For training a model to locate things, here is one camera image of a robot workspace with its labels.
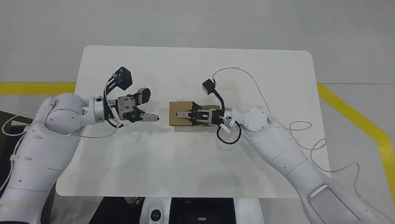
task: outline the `yellow line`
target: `yellow line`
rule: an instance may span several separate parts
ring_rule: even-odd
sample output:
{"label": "yellow line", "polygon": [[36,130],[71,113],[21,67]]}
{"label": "yellow line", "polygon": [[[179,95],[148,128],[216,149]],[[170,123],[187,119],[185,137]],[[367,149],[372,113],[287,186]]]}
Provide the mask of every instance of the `yellow line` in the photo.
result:
{"label": "yellow line", "polygon": [[75,83],[0,83],[0,94],[74,93]]}
{"label": "yellow line", "polygon": [[[395,155],[389,136],[362,114],[337,97],[328,88],[317,85],[321,99],[359,127],[378,145],[381,160],[387,176],[389,189],[395,203]],[[61,94],[74,93],[75,83],[0,83],[0,94]]]}
{"label": "yellow line", "polygon": [[395,203],[395,155],[389,136],[325,86],[317,84],[317,88],[321,99],[376,141],[387,176],[389,190]]}

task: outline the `floor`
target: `floor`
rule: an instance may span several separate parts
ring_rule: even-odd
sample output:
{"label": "floor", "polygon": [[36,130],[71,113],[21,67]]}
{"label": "floor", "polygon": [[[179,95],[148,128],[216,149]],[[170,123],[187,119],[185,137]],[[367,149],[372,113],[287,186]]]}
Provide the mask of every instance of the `floor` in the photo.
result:
{"label": "floor", "polygon": [[[92,44],[306,50],[317,82],[395,141],[395,0],[0,0],[0,11],[0,81],[75,81]],[[43,99],[0,96],[0,110],[35,112]],[[359,191],[395,219],[374,140],[321,109],[331,168],[358,161]],[[352,188],[355,174],[333,177]],[[99,201],[57,196],[53,223],[87,223]],[[307,223],[297,199],[261,204],[266,223]]]}

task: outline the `small cardboard box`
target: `small cardboard box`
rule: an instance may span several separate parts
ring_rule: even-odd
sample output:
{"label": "small cardboard box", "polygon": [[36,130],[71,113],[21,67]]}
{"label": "small cardboard box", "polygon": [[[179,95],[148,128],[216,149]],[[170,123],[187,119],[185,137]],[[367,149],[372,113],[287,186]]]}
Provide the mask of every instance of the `small cardboard box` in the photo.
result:
{"label": "small cardboard box", "polygon": [[[169,103],[170,107],[168,109],[168,124],[171,127],[190,127],[192,123],[187,118],[177,118],[176,113],[178,111],[187,112],[191,110],[193,107],[197,107],[195,102],[193,101],[175,101]],[[221,109],[218,105],[205,105],[201,106],[202,109]]]}

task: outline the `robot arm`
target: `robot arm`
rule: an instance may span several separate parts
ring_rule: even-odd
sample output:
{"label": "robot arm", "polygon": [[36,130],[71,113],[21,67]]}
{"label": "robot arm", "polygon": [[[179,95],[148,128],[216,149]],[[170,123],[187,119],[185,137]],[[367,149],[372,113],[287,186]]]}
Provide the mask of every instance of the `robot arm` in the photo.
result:
{"label": "robot arm", "polygon": [[258,155],[291,183],[311,223],[376,223],[357,195],[323,174],[284,125],[261,107],[243,114],[226,109],[225,120],[232,119],[241,124],[243,138]]}
{"label": "robot arm", "polygon": [[147,88],[116,100],[106,99],[116,86],[126,90],[131,84],[130,72],[122,67],[110,79],[103,97],[84,100],[61,94],[42,103],[16,154],[10,158],[12,170],[0,198],[0,223],[40,223],[48,194],[73,158],[85,126],[110,123],[115,113],[119,120],[132,123],[158,121],[157,115],[137,108],[148,102],[151,92]]}

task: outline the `table top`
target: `table top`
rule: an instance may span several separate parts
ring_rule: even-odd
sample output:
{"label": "table top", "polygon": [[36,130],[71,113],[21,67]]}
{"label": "table top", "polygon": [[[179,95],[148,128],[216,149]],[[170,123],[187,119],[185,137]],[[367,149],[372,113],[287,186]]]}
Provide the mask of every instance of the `table top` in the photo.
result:
{"label": "table top", "polygon": [[[312,147],[324,138],[312,56],[306,51],[205,48],[142,48],[89,46],[85,48],[75,93],[102,94],[106,80],[119,67],[130,70],[133,85],[115,89],[109,99],[151,89],[141,109],[157,114],[156,123],[128,123],[103,139],[82,138],[65,172],[57,181],[63,196],[155,197],[297,197],[291,185],[253,151],[245,140],[227,146],[214,127],[168,125],[170,101],[219,104],[207,96],[202,83],[224,67],[240,67],[257,81],[272,115],[284,125],[295,120],[313,124],[295,132]],[[264,106],[254,82],[237,70],[218,73],[217,91],[227,107],[243,112]],[[87,126],[86,136],[112,132],[106,123]],[[315,154],[329,168],[323,148]]]}

